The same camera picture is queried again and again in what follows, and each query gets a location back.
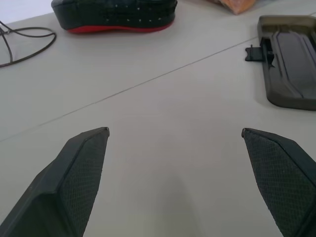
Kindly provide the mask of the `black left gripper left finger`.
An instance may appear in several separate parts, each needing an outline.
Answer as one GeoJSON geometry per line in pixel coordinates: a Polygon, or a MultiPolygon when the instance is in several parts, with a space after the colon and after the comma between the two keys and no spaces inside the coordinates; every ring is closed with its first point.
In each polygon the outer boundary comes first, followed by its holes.
{"type": "Polygon", "coordinates": [[[0,225],[2,237],[81,237],[99,190],[110,131],[69,139],[0,225]]]}

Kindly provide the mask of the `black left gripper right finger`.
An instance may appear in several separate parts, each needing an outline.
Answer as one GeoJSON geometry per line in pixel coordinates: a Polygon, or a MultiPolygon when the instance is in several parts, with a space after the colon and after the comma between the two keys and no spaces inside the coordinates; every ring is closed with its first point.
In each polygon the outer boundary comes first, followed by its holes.
{"type": "Polygon", "coordinates": [[[316,162],[293,140],[244,128],[259,192],[284,237],[316,235],[316,162]]]}

